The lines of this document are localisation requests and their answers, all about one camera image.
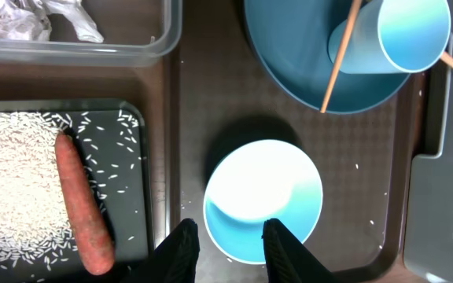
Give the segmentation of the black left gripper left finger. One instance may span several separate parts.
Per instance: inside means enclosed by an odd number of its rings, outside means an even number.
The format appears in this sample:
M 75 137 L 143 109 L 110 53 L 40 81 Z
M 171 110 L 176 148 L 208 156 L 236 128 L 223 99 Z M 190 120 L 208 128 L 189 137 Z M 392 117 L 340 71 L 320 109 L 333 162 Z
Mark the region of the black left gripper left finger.
M 122 283 L 194 283 L 199 253 L 198 226 L 184 219 Z

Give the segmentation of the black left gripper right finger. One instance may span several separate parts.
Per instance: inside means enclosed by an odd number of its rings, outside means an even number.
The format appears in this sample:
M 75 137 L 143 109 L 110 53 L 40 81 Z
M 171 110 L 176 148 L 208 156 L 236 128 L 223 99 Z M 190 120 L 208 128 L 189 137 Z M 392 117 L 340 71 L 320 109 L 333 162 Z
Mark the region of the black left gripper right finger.
M 267 220 L 262 238 L 269 283 L 338 282 L 280 220 Z

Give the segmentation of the orange carrot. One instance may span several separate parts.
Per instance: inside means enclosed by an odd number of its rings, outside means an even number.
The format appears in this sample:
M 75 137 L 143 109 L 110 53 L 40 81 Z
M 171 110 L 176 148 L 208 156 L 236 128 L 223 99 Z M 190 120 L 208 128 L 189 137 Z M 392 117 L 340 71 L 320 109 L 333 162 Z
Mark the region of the orange carrot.
M 115 262 L 112 238 L 90 191 L 79 154 L 68 135 L 59 134 L 56 137 L 55 154 L 79 257 L 90 274 L 103 275 L 112 269 Z

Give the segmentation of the light blue bowl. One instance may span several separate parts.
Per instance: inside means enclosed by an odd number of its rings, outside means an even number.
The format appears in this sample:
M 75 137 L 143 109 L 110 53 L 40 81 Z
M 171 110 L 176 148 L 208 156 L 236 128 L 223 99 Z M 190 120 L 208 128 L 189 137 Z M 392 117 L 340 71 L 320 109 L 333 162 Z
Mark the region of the light blue bowl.
M 322 211 L 317 167 L 300 148 L 265 139 L 228 153 L 204 192 L 203 216 L 214 245 L 240 263 L 262 265 L 263 224 L 278 219 L 304 243 Z

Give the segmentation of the pile of white rice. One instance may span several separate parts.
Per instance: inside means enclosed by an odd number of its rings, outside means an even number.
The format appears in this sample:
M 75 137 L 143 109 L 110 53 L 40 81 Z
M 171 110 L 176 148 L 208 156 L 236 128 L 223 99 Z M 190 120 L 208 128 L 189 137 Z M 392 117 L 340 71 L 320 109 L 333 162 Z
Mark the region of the pile of white rice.
M 49 270 L 77 249 L 54 149 L 65 127 L 48 112 L 0 112 L 0 269 Z

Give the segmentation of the wooden chopstick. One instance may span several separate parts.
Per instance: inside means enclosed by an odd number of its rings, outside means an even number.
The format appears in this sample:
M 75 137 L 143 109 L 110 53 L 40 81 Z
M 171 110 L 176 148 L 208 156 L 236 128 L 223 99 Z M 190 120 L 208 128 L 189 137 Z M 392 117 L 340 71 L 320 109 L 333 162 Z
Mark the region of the wooden chopstick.
M 362 0 L 353 0 L 351 8 L 349 10 L 348 19 L 346 20 L 346 25 L 344 27 L 344 33 L 342 35 L 340 45 L 337 49 L 337 55 L 333 63 L 333 69 L 330 75 L 330 79 L 326 88 L 325 96 L 323 98 L 322 107 L 320 108 L 321 113 L 325 113 L 330 101 L 330 98 L 333 93 L 333 88 L 337 81 L 337 77 L 346 54 L 349 40 L 352 36 L 353 29 L 355 27 L 355 22 L 359 15 L 359 11 L 362 5 Z

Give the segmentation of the black waste tray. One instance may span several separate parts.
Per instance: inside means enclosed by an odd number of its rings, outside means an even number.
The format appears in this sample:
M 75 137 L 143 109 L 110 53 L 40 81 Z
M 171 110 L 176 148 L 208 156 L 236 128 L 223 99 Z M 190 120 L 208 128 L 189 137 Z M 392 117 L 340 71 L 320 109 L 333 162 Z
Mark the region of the black waste tray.
M 153 250 L 149 146 L 141 113 L 114 98 L 0 101 L 0 112 L 39 112 L 73 136 L 106 225 L 115 266 L 89 274 L 69 235 L 33 259 L 0 261 L 0 282 L 118 282 Z

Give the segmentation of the clear plastic waste bin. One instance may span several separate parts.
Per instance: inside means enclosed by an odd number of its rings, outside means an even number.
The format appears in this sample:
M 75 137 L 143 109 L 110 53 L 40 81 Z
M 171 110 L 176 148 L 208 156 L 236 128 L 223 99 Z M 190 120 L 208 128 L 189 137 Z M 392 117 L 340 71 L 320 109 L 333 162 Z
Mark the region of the clear plastic waste bin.
M 182 31 L 181 0 L 81 0 L 104 42 L 80 41 L 60 14 L 48 41 L 0 39 L 0 62 L 142 67 L 170 53 Z

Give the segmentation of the brown serving tray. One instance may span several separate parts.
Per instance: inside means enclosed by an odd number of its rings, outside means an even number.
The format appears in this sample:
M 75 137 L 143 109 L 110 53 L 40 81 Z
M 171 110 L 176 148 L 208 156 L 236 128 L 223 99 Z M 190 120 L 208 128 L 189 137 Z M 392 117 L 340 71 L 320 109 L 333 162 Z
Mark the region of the brown serving tray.
M 240 1 L 185 1 L 179 45 L 164 58 L 157 111 L 146 113 L 153 221 L 162 241 L 183 218 L 203 224 L 214 163 L 257 138 L 280 138 L 315 162 L 324 205 L 307 245 L 346 281 L 416 282 L 403 265 L 409 163 L 419 123 L 409 79 L 382 105 L 321 115 L 281 90 L 256 59 Z

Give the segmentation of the dark blue plate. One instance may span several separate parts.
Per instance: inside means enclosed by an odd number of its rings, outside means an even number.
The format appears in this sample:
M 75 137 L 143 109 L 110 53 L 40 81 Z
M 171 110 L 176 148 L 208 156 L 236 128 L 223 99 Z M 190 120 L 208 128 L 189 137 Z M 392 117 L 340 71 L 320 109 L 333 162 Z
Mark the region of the dark blue plate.
M 346 20 L 351 0 L 245 0 L 245 24 L 253 52 L 272 79 L 302 104 L 319 110 L 332 72 L 328 39 Z M 392 97 L 407 74 L 341 73 L 327 110 L 359 113 Z

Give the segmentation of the light blue plastic cup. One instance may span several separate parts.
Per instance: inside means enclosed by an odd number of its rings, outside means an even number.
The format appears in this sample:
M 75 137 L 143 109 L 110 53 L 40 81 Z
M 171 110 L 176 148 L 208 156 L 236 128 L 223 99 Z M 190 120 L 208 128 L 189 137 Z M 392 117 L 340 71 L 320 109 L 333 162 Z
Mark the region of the light blue plastic cup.
M 425 71 L 440 59 L 450 32 L 447 0 L 373 0 L 359 11 L 340 71 Z

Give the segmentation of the crumpled white tissue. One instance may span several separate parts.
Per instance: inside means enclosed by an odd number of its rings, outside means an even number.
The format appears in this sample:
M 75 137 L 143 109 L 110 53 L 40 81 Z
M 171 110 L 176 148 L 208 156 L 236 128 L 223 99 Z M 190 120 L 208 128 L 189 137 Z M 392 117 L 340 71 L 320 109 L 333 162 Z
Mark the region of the crumpled white tissue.
M 78 40 L 104 42 L 81 0 L 0 0 L 0 39 L 48 41 L 52 14 L 64 16 L 72 24 Z

